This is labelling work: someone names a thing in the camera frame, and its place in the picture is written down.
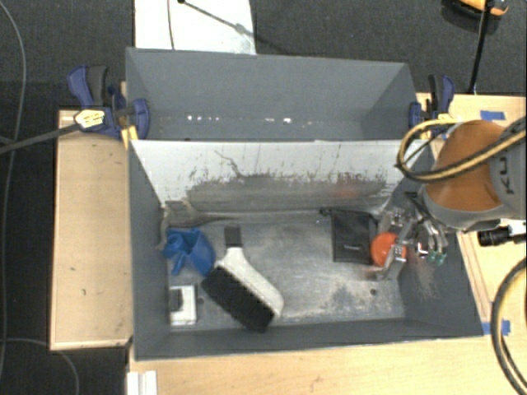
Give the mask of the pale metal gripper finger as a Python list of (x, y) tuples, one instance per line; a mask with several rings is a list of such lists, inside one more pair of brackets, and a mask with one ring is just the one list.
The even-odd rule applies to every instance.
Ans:
[(378, 281), (396, 280), (407, 263), (408, 248), (403, 244), (394, 244), (387, 254), (384, 266), (375, 274)]
[(396, 232), (396, 215), (394, 212), (386, 212), (379, 220), (377, 234), (395, 233)]

